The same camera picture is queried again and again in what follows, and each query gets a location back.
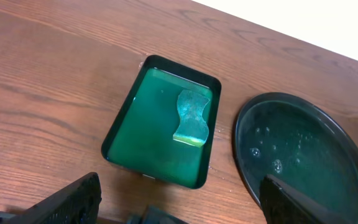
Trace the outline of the green yellow sponge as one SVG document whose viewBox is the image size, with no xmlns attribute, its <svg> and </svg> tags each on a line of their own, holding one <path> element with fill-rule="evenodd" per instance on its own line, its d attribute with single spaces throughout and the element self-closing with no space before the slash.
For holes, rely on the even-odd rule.
<svg viewBox="0 0 358 224">
<path fill-rule="evenodd" d="M 177 99 L 179 125 L 173 133 L 173 140 L 194 147 L 202 147 L 209 136 L 203 112 L 210 99 L 191 90 L 183 90 Z"/>
</svg>

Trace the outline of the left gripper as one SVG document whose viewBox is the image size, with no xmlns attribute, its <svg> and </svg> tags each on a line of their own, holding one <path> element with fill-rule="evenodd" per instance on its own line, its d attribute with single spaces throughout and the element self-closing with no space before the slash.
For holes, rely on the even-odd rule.
<svg viewBox="0 0 358 224">
<path fill-rule="evenodd" d="M 99 176 L 90 172 L 32 207 L 15 215 L 0 212 L 0 224 L 95 224 L 101 203 Z M 131 215 L 126 224 L 188 224 L 154 206 Z"/>
</svg>

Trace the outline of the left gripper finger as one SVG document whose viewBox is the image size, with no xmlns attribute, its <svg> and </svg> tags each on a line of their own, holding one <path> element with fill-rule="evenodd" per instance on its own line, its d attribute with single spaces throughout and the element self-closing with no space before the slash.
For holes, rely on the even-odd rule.
<svg viewBox="0 0 358 224">
<path fill-rule="evenodd" d="M 270 174 L 260 183 L 259 202 L 268 224 L 349 222 Z"/>
</svg>

